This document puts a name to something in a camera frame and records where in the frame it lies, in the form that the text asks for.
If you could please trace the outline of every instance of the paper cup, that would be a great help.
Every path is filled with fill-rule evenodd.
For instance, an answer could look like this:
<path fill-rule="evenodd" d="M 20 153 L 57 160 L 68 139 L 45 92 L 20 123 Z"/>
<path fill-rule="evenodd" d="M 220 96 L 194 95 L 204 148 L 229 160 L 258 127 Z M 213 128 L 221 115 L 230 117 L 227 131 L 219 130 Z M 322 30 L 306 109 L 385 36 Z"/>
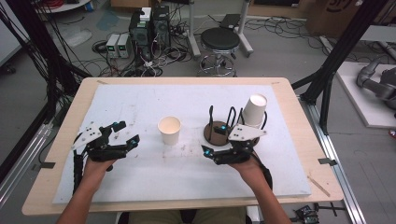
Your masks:
<path fill-rule="evenodd" d="M 161 132 L 163 142 L 168 146 L 173 146 L 178 141 L 181 123 L 178 118 L 165 117 L 158 123 L 158 130 Z"/>
<path fill-rule="evenodd" d="M 267 106 L 267 98 L 261 94 L 253 94 L 247 101 L 247 105 L 243 110 L 245 123 L 259 124 L 262 123 L 265 107 Z"/>

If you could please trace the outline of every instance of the workbench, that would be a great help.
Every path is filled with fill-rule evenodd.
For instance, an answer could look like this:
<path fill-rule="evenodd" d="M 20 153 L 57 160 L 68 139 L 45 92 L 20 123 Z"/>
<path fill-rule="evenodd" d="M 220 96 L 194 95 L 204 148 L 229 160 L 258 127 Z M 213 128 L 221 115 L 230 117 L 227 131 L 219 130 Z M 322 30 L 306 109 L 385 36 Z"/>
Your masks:
<path fill-rule="evenodd" d="M 22 212 L 28 216 L 60 214 L 65 203 L 53 203 L 61 182 L 64 165 L 79 128 L 89 111 L 98 86 L 106 84 L 123 85 L 263 85 L 274 91 L 281 114 L 289 129 L 291 141 L 306 174 L 310 195 L 302 197 L 278 197 L 281 203 L 336 202 L 343 199 L 343 192 L 329 164 L 320 164 L 325 158 L 320 144 L 302 110 L 300 103 L 285 78 L 280 77 L 159 77 L 125 78 L 92 77 L 85 78 L 70 106 L 63 125 L 49 151 L 46 161 L 55 162 L 53 169 L 41 169 L 26 199 Z M 158 209 L 183 209 L 222 206 L 248 206 L 258 204 L 254 197 L 208 198 L 194 200 L 135 201 L 93 203 L 91 212 L 119 212 Z"/>

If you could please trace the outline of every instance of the human arm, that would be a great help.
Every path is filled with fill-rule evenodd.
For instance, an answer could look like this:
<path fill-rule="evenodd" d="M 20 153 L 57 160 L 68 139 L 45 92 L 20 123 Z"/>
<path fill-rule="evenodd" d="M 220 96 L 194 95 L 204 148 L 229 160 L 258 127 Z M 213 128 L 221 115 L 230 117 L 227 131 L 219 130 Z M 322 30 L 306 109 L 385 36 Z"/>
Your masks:
<path fill-rule="evenodd" d="M 265 223 L 291 223 L 279 201 L 268 186 L 262 169 L 257 161 L 250 157 L 248 161 L 230 164 L 239 172 L 242 179 L 250 186 L 259 202 Z"/>
<path fill-rule="evenodd" d="M 57 224 L 64 223 L 85 223 L 90 210 L 93 194 L 99 189 L 103 178 L 106 174 L 106 169 L 115 161 L 97 162 L 87 159 L 84 168 L 84 176 L 81 179 L 75 194 L 66 206 Z"/>

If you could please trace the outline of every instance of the round stool seat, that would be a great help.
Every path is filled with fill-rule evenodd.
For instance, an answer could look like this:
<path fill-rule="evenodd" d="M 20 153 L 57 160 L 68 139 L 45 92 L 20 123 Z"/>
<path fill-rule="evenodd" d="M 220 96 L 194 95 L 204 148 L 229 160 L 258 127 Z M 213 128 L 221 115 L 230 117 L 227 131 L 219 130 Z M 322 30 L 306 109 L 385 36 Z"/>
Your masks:
<path fill-rule="evenodd" d="M 201 41 L 206 47 L 217 50 L 231 50 L 239 46 L 239 36 L 224 28 L 211 28 L 201 34 Z"/>

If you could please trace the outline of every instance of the forearm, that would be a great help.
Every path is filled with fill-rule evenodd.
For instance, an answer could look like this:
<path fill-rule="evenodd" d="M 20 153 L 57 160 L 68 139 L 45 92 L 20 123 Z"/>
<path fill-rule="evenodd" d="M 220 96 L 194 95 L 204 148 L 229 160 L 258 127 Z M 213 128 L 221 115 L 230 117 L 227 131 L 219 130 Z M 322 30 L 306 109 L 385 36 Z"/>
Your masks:
<path fill-rule="evenodd" d="M 57 224 L 73 223 L 83 224 L 87 220 L 88 211 L 90 210 L 94 190 L 78 188 L 59 217 Z"/>
<path fill-rule="evenodd" d="M 260 188 L 253 189 L 254 195 L 259 202 L 262 215 L 265 223 L 291 223 L 276 196 L 268 187 L 266 182 L 263 182 Z"/>

